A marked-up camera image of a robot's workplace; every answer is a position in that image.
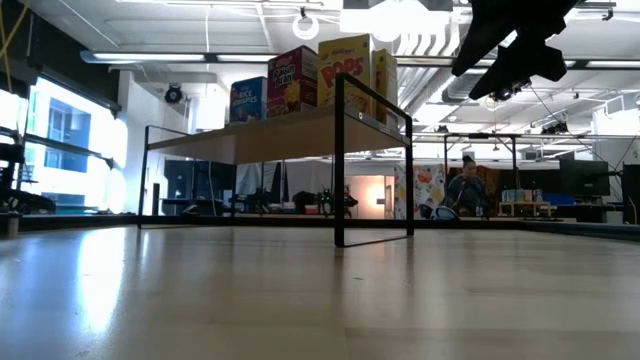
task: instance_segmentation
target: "shelf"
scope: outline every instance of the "shelf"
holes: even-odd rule
[[[149,150],[225,164],[249,164],[332,155],[334,134],[334,108],[328,107],[155,142],[149,144]],[[397,130],[353,109],[345,109],[346,152],[410,144]]]

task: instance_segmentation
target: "pops cereal box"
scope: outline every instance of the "pops cereal box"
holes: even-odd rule
[[[267,78],[237,81],[231,85],[229,124],[244,124],[266,118]]]
[[[315,109],[318,101],[318,55],[306,46],[269,61],[267,117]]]
[[[367,86],[371,86],[371,48],[369,35],[321,42],[318,56],[318,107],[335,103],[335,77],[346,72]],[[345,100],[349,106],[370,114],[371,98],[355,86],[346,84]]]
[[[376,73],[375,90],[392,104],[398,105],[398,62],[386,49],[375,51],[373,59]],[[398,125],[398,116],[382,104],[376,104],[376,119],[391,128]]]

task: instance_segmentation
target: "ceiling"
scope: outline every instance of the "ceiling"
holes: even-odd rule
[[[205,18],[208,17],[209,51],[279,53],[300,45],[316,49],[320,41],[349,35],[341,33],[339,25],[334,23],[339,19],[342,1],[324,3],[325,10],[309,10],[310,13],[325,18],[319,21],[320,32],[312,40],[301,40],[293,34],[292,22],[298,12],[295,9],[174,7],[122,3],[116,0],[33,0],[32,8],[44,19],[93,50],[204,52],[207,50]],[[631,36],[640,33],[640,1],[621,0],[618,3],[616,16],[608,22],[600,18],[605,13],[602,10],[582,10],[578,15],[574,14],[567,29],[549,40],[549,45],[563,50],[567,58],[640,59],[640,37]],[[267,16],[264,22],[257,17],[260,11]],[[461,21],[460,32],[463,36],[466,26],[464,20]],[[377,45],[393,48],[394,51],[402,48],[399,40],[394,43],[378,42]],[[423,51],[427,53],[434,46],[431,44]],[[227,87],[237,80],[266,75],[264,65],[164,65],[148,71],[213,72]],[[420,99],[423,103],[424,93],[433,91],[432,82],[438,74],[425,77],[423,83],[410,83],[415,78],[416,71],[418,70],[406,70],[400,87],[411,84],[416,89],[422,89],[417,91],[413,99]],[[620,89],[640,89],[640,71],[571,71],[558,83],[540,78],[533,79],[533,82],[533,87],[538,89],[538,95],[551,111],[568,109],[566,112],[573,126],[586,128],[590,121],[589,110],[602,106],[601,101],[593,99],[614,97]],[[574,99],[576,92],[580,93],[579,99]],[[515,131],[545,118],[548,111],[529,90],[495,112],[487,110],[482,101],[480,104],[465,102],[465,106],[457,109],[453,115],[456,116],[456,121],[449,124],[453,128],[486,130],[487,126],[495,126],[497,123],[500,124],[499,128]],[[441,121],[448,122],[447,119],[445,117],[423,122],[434,125]]]

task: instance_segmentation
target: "box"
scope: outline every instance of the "box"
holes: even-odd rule
[[[306,46],[269,61],[267,117],[315,109],[318,104],[318,55]]]
[[[318,49],[318,107],[335,104],[335,77],[346,72],[371,87],[371,49],[369,35],[321,42]],[[346,103],[355,109],[372,115],[370,96],[355,86],[346,84]]]
[[[263,120],[267,114],[267,78],[237,81],[231,85],[229,125]]]
[[[386,49],[373,53],[376,73],[375,90],[392,104],[398,105],[398,62]],[[399,117],[383,104],[376,104],[376,119],[395,129]]]

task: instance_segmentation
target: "colorful artwork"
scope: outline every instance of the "colorful artwork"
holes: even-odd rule
[[[406,219],[407,188],[405,166],[394,167],[395,218]],[[444,165],[415,165],[413,167],[413,216],[420,219],[420,205],[435,208],[444,201]]]

